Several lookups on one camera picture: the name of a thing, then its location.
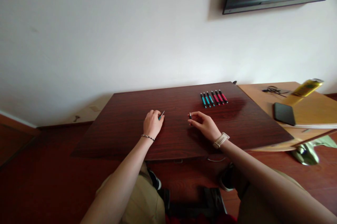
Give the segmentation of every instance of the wooden table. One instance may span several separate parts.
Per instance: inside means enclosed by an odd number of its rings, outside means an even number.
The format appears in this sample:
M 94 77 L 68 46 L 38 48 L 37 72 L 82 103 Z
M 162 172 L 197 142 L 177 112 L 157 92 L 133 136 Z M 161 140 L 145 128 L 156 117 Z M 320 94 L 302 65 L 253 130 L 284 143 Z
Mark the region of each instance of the wooden table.
M 200 92 L 221 89 L 229 103 L 204 108 Z M 73 157 L 122 160 L 143 133 L 151 110 L 165 110 L 165 121 L 146 160 L 215 158 L 222 154 L 189 126 L 188 113 L 201 111 L 213 118 L 220 131 L 244 150 L 293 139 L 238 86 L 231 82 L 115 93 L 79 142 Z
M 276 86 L 286 97 L 262 92 L 268 86 Z M 294 139 L 275 144 L 273 146 L 255 149 L 257 151 L 289 151 L 296 149 L 296 146 L 305 142 L 331 134 L 337 129 L 337 102 L 318 92 L 313 92 L 308 97 L 300 98 L 291 95 L 298 86 L 297 82 L 268 83 L 239 85 L 239 87 L 262 108 L 271 118 L 273 118 L 273 104 L 275 102 L 290 105 L 293 107 L 295 126 L 279 123 Z

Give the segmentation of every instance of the hand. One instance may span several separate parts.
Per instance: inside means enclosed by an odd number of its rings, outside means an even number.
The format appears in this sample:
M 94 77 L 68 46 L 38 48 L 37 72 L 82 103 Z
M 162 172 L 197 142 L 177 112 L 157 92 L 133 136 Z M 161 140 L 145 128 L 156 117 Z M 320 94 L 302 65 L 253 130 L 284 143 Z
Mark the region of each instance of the hand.
M 210 116 L 202 112 L 192 112 L 191 115 L 192 119 L 188 120 L 190 125 L 199 129 L 211 142 L 215 142 L 221 136 L 221 132 Z
M 151 110 L 146 115 L 144 120 L 144 134 L 152 137 L 153 139 L 157 137 L 161 130 L 161 126 L 163 125 L 165 115 L 163 115 L 160 120 L 158 120 L 158 116 L 161 114 L 158 110 Z

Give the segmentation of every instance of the khaki pants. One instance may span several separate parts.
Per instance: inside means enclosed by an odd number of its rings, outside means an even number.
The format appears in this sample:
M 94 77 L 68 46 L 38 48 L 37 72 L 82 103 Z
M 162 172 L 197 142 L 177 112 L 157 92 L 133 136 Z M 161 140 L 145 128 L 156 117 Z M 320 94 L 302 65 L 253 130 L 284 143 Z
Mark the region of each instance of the khaki pants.
M 103 188 L 109 177 L 104 180 L 96 195 Z M 120 223 L 165 224 L 164 201 L 152 186 L 152 180 L 147 172 L 145 162 L 141 165 L 136 185 L 133 188 Z
M 291 177 L 280 171 L 275 171 L 304 190 Z M 100 192 L 109 177 L 102 183 L 96 195 Z M 241 200 L 238 223 L 280 223 L 259 191 L 235 168 L 233 170 L 232 182 Z M 152 186 L 152 180 L 147 172 L 145 163 L 141 166 L 136 185 L 120 223 L 165 224 L 164 202 Z

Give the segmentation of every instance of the black bracelet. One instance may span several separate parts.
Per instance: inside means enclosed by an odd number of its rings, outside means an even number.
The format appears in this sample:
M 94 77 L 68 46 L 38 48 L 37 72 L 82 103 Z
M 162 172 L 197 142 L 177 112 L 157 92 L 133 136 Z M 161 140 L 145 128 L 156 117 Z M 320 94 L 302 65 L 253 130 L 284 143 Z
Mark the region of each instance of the black bracelet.
M 142 134 L 142 136 L 144 136 L 144 137 L 147 137 L 147 138 L 150 138 L 151 140 L 155 140 L 155 138 L 153 139 L 152 137 L 150 137 L 150 136 L 147 136 L 147 135 L 145 135 L 145 134 Z

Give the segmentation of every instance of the black phone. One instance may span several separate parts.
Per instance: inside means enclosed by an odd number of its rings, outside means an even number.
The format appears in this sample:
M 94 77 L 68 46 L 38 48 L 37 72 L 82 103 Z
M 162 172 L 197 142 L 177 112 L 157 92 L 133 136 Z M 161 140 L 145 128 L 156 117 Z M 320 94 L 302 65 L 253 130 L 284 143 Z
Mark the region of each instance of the black phone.
M 292 107 L 281 103 L 274 103 L 274 119 L 291 126 L 296 125 Z

